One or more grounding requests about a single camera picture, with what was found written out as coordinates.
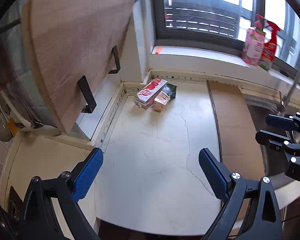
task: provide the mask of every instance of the spray bottle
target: spray bottle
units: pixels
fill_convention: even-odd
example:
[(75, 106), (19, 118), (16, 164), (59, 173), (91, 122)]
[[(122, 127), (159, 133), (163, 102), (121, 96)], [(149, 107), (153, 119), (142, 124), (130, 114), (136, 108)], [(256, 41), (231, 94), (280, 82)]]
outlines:
[(281, 29), (273, 22), (268, 21), (267, 24), (271, 28), (271, 39), (265, 44), (258, 65), (269, 71), (274, 60), (275, 50), (277, 49), (277, 32)]

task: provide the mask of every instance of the faucet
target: faucet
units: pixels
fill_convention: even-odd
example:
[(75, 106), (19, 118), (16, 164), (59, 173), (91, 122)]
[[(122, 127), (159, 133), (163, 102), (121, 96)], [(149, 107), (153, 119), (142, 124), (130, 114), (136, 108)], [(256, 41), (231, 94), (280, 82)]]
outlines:
[(295, 89), (296, 89), (299, 82), (300, 82), (300, 68), (299, 68), (299, 70), (297, 72), (297, 75), (294, 79), (292, 87), (290, 88), (289, 92), (286, 95), (284, 95), (283, 99), (281, 100), (281, 105), (280, 105), (280, 107), (278, 107), (278, 110), (279, 110), (281, 116), (284, 115), (284, 109), (286, 108), (286, 106), (290, 102), (291, 95), (295, 91)]

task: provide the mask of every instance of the black snack bag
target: black snack bag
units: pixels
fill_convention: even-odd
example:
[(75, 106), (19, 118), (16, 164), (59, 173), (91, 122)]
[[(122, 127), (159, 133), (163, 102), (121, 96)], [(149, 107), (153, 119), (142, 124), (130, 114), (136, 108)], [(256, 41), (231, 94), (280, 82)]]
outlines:
[(170, 96), (170, 100), (176, 98), (177, 86), (167, 83), (162, 89), (167, 95)]

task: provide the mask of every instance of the sink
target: sink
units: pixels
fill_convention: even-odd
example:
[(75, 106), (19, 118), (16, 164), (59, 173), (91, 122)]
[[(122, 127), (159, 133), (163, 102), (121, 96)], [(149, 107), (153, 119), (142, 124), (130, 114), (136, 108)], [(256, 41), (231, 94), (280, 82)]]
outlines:
[[(277, 102), (249, 95), (244, 95), (243, 97), (247, 103), (256, 131), (266, 130), (282, 136), (291, 137), (285, 130), (266, 125), (265, 119), (269, 114), (279, 114)], [(296, 112), (299, 112), (299, 109), (287, 106), (285, 108), (285, 117), (295, 115)], [(300, 144), (300, 134), (298, 132), (293, 131), (293, 138), (297, 144)], [(284, 174), (288, 164), (286, 156), (279, 151), (268, 149), (263, 145), (260, 145), (260, 148), (265, 174), (270, 178), (273, 187), (279, 188), (292, 182), (293, 179)]]

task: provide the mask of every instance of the cardboard box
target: cardboard box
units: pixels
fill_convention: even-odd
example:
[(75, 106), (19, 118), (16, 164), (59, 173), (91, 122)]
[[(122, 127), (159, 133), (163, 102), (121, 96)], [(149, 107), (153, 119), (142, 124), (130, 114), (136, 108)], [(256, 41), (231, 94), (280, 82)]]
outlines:
[(155, 97), (160, 93), (166, 83), (167, 81), (161, 78), (155, 78), (152, 80), (135, 95), (135, 104), (144, 109), (148, 109), (153, 104)]
[(170, 96), (167, 95), (165, 92), (161, 91), (159, 95), (157, 95), (154, 99), (153, 109), (158, 112), (161, 112), (169, 101), (170, 101)]
[[(218, 119), (222, 162), (230, 172), (259, 181), (265, 175), (265, 168), (246, 101), (236, 86), (214, 81), (209, 81), (209, 85)], [(237, 221), (244, 218), (248, 204), (245, 199)]]

